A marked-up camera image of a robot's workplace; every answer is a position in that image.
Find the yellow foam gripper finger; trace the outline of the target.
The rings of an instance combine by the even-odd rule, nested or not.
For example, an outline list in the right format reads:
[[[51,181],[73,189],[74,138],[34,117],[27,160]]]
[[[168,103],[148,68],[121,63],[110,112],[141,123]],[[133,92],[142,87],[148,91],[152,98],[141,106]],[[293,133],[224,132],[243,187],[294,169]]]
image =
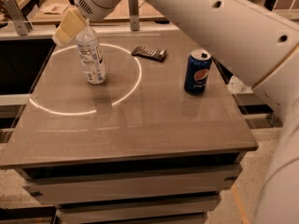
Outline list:
[[[86,26],[86,19],[76,8],[69,9],[52,37],[54,43],[63,46]]]

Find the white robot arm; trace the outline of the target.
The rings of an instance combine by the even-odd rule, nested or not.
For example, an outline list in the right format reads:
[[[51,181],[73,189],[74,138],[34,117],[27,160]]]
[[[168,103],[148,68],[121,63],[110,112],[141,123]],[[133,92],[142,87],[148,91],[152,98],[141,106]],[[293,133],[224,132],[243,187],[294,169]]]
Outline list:
[[[121,0],[75,0],[54,41],[69,42]],[[299,224],[298,26],[247,0],[145,0],[234,73],[283,121],[253,224]]]

